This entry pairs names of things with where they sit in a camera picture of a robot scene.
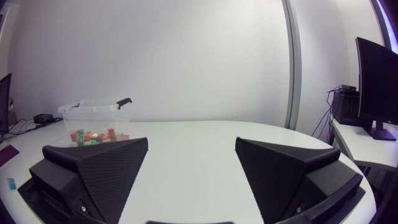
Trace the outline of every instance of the black monitor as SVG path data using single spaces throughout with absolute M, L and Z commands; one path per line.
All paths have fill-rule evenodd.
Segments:
M 44 223 L 117 223 L 147 151 L 146 138 L 44 146 L 18 192 Z
M 8 98 L 10 93 L 11 73 L 0 80 L 0 134 L 8 130 Z
M 364 128 L 376 140 L 395 141 L 383 123 L 398 124 L 398 55 L 379 44 L 356 38 L 359 59 L 360 118 L 376 121 Z

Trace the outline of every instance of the container handle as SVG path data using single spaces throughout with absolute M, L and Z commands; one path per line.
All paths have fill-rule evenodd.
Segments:
M 118 109 L 120 110 L 120 107 L 122 107 L 123 105 L 127 104 L 127 103 L 132 103 L 132 100 L 130 98 L 125 98 L 123 100 L 119 100 L 116 102 L 118 104 Z

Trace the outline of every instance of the red block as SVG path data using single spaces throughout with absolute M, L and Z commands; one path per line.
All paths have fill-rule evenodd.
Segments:
M 85 141 L 89 141 L 92 137 L 93 133 L 91 132 L 86 132 L 84 135 Z
M 99 143 L 102 143 L 102 139 L 104 138 L 104 134 L 99 134 L 98 136 L 97 136 L 97 141 L 99 142 Z
M 108 134 L 109 134 L 109 136 L 114 136 L 114 128 L 109 128 Z
M 70 134 L 70 138 L 72 138 L 72 141 L 73 141 L 73 142 L 76 141 L 76 135 L 77 135 L 77 132 L 76 132 L 76 131 Z

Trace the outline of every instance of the table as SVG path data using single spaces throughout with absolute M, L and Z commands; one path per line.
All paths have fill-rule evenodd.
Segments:
M 124 207 L 120 223 L 148 220 L 177 223 L 263 223 L 249 183 L 235 153 L 236 137 L 288 146 L 324 149 L 330 146 L 289 129 L 238 121 L 127 123 L 132 138 L 147 137 L 149 151 Z M 0 197 L 16 223 L 38 223 L 17 191 L 30 178 L 28 169 L 43 159 L 44 144 L 67 146 L 70 137 L 62 122 L 18 136 L 11 144 L 15 158 L 0 167 Z M 360 170 L 346 156 L 339 160 Z M 374 197 L 364 178 L 365 195 L 344 220 L 369 223 L 376 212 Z
M 398 131 L 384 125 L 395 137 Z M 398 141 L 374 140 L 363 128 L 332 122 L 332 135 L 329 144 L 336 138 L 341 151 L 357 166 L 375 167 L 395 172 L 398 166 Z

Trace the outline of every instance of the small blue object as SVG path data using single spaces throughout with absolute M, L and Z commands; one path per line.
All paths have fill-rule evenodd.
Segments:
M 13 178 L 7 178 L 7 182 L 8 182 L 8 187 L 10 188 L 10 190 L 17 189 L 17 186 L 15 185 L 15 181 Z

